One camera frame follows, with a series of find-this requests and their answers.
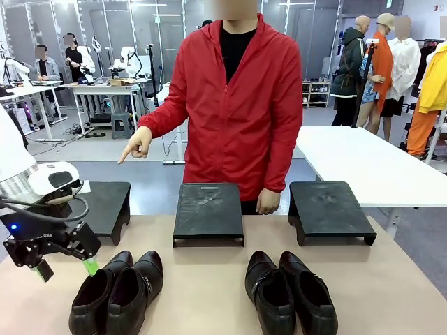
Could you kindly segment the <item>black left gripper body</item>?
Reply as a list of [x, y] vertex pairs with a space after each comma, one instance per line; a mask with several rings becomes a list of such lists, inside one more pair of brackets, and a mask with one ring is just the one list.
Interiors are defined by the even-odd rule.
[[[49, 206], [46, 208], [28, 207], [29, 213], [67, 218], [72, 209], [68, 204]], [[18, 241], [32, 240], [37, 238], [50, 238], [51, 241], [66, 243], [68, 241], [67, 225], [65, 223], [52, 223], [48, 220], [19, 214], [1, 205], [1, 221], [9, 233]]]

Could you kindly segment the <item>person's right hand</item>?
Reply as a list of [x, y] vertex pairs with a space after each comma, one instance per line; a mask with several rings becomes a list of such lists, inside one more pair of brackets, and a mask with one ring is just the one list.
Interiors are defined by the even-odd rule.
[[151, 130], [146, 126], [139, 127], [129, 139], [117, 163], [122, 164], [129, 155], [135, 159], [147, 158], [151, 142]]

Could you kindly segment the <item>person's left hand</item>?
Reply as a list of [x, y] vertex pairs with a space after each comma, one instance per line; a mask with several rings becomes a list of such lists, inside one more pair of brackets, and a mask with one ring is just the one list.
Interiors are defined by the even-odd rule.
[[268, 215], [275, 213], [280, 204], [281, 194], [275, 193], [264, 188], [257, 200], [256, 213], [260, 215]]

